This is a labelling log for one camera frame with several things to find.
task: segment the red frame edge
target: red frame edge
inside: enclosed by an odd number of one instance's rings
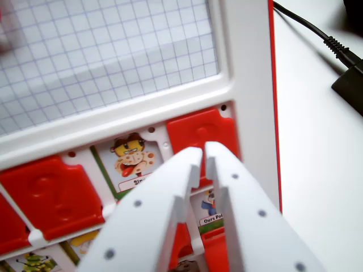
[[[276,54],[275,54],[275,29],[273,24],[273,0],[268,0],[270,20],[270,41],[271,41],[271,68],[273,83],[273,104],[275,109],[275,133],[276,133],[276,155],[277,155],[277,178],[278,178],[278,200],[282,212],[281,172],[280,172],[280,145],[278,143],[278,114],[277,114],[277,82],[276,82]]]

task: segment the cartoon character face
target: cartoon character face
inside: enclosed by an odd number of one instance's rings
[[[196,261],[183,261],[179,262],[176,269],[173,272],[199,272],[198,263]]]
[[[208,196],[208,201],[211,204],[214,204],[214,190],[213,189],[208,190],[208,191],[205,192],[205,194]]]
[[[142,171],[155,164],[155,154],[144,151],[145,141],[137,133],[132,133],[127,139],[116,139],[111,152],[119,157],[115,169],[123,177],[136,174],[141,175]]]
[[[32,252],[29,252],[27,254],[24,255],[24,258],[27,260],[27,261],[39,261],[41,259],[41,256],[39,255],[35,255],[34,253]]]

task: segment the black cable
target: black cable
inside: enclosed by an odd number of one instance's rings
[[[286,16],[290,17],[291,19],[297,21],[298,23],[301,23],[303,26],[307,27],[311,31],[313,31],[315,34],[317,34],[320,38],[327,40],[329,39],[328,35],[326,35],[323,31],[321,31],[319,28],[317,28],[312,23],[308,22],[304,18],[301,18],[299,15],[296,15],[295,13],[287,10],[283,6],[281,6],[279,3],[273,2],[273,7],[278,10],[279,12],[285,14]]]
[[[295,13],[287,10],[283,6],[281,6],[279,3],[273,2],[273,7],[285,14],[286,16],[290,17],[291,19],[297,21],[298,23],[302,24],[303,26],[307,27],[311,31],[313,31],[315,34],[317,34],[320,38],[324,40],[324,43],[333,51],[333,53],[336,55],[336,58],[339,59],[346,67],[350,68],[354,66],[356,63],[361,61],[361,58],[355,55],[353,52],[349,50],[349,48],[344,47],[341,45],[337,40],[335,40],[332,36],[326,35],[323,31],[321,31],[319,28],[317,28],[312,23],[308,22],[304,18],[301,18],[300,16],[296,15]]]

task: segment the cartoon character with tongue out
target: cartoon character with tongue out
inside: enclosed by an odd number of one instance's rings
[[[142,176],[142,171],[155,164],[155,154],[144,151],[145,140],[138,133],[132,133],[127,138],[116,138],[111,152],[119,157],[115,169],[123,177],[130,175]]]

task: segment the blue cartoon character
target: blue cartoon character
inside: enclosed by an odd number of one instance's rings
[[[209,216],[215,215],[217,211],[216,211],[216,203],[214,202],[213,189],[206,191],[205,194],[207,195],[207,198],[206,201],[205,200],[202,201],[201,208],[208,210]]]

